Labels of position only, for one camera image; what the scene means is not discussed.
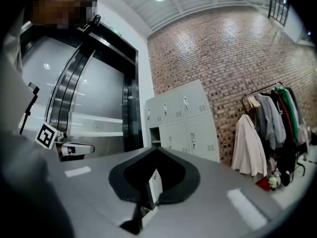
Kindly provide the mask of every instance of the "green jacket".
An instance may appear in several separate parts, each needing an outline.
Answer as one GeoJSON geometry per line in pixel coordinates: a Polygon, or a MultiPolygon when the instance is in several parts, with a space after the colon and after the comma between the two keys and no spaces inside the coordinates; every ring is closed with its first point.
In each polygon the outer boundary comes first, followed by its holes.
{"type": "Polygon", "coordinates": [[[276,86],[275,87],[276,92],[279,93],[279,95],[281,96],[285,107],[288,111],[289,117],[291,119],[291,125],[292,125],[292,129],[294,132],[294,137],[295,139],[298,139],[298,126],[296,123],[296,118],[295,118],[295,113],[294,113],[294,108],[292,105],[292,102],[290,100],[289,94],[287,93],[287,90],[281,87],[276,86]]]}

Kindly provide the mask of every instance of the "person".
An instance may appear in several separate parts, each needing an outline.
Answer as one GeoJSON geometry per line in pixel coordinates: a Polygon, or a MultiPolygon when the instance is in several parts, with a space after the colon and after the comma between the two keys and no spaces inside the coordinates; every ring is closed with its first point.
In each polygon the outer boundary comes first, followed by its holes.
{"type": "Polygon", "coordinates": [[[2,52],[22,74],[19,36],[24,23],[68,29],[85,25],[96,11],[97,0],[30,0],[4,38],[2,52]]]}

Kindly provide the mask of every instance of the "clothing rack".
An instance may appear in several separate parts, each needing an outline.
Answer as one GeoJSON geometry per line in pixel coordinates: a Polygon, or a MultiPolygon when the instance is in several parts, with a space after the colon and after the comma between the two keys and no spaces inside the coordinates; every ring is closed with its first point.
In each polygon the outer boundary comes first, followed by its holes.
{"type": "Polygon", "coordinates": [[[246,106],[245,106],[244,103],[243,103],[243,99],[244,99],[246,96],[251,95],[251,94],[254,94],[254,93],[257,93],[257,92],[260,92],[260,91],[262,91],[262,90],[264,90],[264,89],[270,88],[270,87],[272,87],[272,86],[274,86],[274,85],[278,85],[278,84],[284,86],[282,82],[278,81],[278,82],[276,82],[276,83],[274,83],[274,84],[267,85],[267,86],[265,86],[265,87],[262,87],[262,88],[260,88],[260,89],[251,91],[251,92],[246,93],[245,95],[243,95],[243,97],[242,97],[242,99],[241,99],[241,102],[242,102],[242,106],[243,106],[244,112],[245,112],[247,115],[249,114],[249,112],[248,112],[247,109],[246,109],[246,106]]]}
{"type": "MultiPolygon", "coordinates": [[[[249,114],[249,112],[248,112],[247,109],[246,109],[246,106],[245,106],[244,103],[243,103],[243,99],[244,99],[246,96],[251,95],[251,94],[254,94],[254,93],[257,93],[257,92],[260,92],[260,91],[265,90],[265,89],[267,89],[267,88],[270,88],[270,87],[272,87],[272,86],[274,86],[274,85],[284,86],[282,82],[278,81],[278,82],[276,82],[276,83],[267,85],[267,86],[265,86],[265,87],[262,87],[262,88],[260,88],[260,89],[257,89],[257,90],[248,92],[248,93],[246,93],[245,95],[243,95],[243,97],[242,97],[242,99],[241,99],[241,102],[242,102],[242,106],[243,106],[244,112],[245,112],[247,115],[249,114]]],[[[304,169],[304,172],[303,172],[303,176],[304,176],[304,175],[305,175],[306,168],[305,168],[305,166],[304,166],[303,164],[301,164],[301,163],[298,162],[298,158],[299,158],[299,154],[296,153],[296,162],[295,162],[295,165],[297,164],[297,166],[295,167],[295,169],[297,169],[298,167],[302,167],[302,168],[304,169]]],[[[294,172],[292,173],[292,177],[291,177],[291,181],[290,181],[290,182],[292,182],[293,179],[294,179],[294,172]]]]}

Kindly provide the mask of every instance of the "white locker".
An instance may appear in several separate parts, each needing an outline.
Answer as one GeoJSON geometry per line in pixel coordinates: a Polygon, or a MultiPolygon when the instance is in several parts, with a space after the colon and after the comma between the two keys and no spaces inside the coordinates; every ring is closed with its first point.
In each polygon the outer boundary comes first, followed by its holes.
{"type": "Polygon", "coordinates": [[[183,111],[177,90],[161,95],[164,106],[164,121],[183,120],[183,111]]]}
{"type": "Polygon", "coordinates": [[[191,153],[212,161],[218,161],[216,131],[210,115],[187,120],[191,153]]]}
{"type": "Polygon", "coordinates": [[[148,126],[163,123],[164,106],[161,96],[156,96],[146,101],[146,116],[148,126]]]}
{"type": "Polygon", "coordinates": [[[179,88],[180,99],[184,106],[186,118],[208,113],[206,96],[200,84],[189,84],[179,88]]]}
{"type": "Polygon", "coordinates": [[[171,122],[165,125],[162,147],[189,153],[186,125],[183,121],[171,122]]]}

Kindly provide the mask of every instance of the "locker handle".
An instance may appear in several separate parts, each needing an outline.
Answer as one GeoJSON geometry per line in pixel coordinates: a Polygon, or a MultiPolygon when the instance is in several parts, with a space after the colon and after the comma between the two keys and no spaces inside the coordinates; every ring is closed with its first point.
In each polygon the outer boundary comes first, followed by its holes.
{"type": "Polygon", "coordinates": [[[188,101],[186,97],[183,97],[184,105],[186,106],[186,110],[188,110],[188,101]]]}
{"type": "Polygon", "coordinates": [[[194,149],[195,145],[196,145],[195,134],[194,133],[190,133],[190,135],[192,137],[192,143],[193,143],[193,149],[194,149]]]}
{"type": "Polygon", "coordinates": [[[169,139],[169,149],[170,149],[170,148],[172,148],[172,144],[173,144],[172,143],[172,136],[169,136],[168,139],[169,139]]]}
{"type": "Polygon", "coordinates": [[[167,115],[167,104],[166,103],[164,103],[164,113],[165,113],[165,115],[167,115]]]}

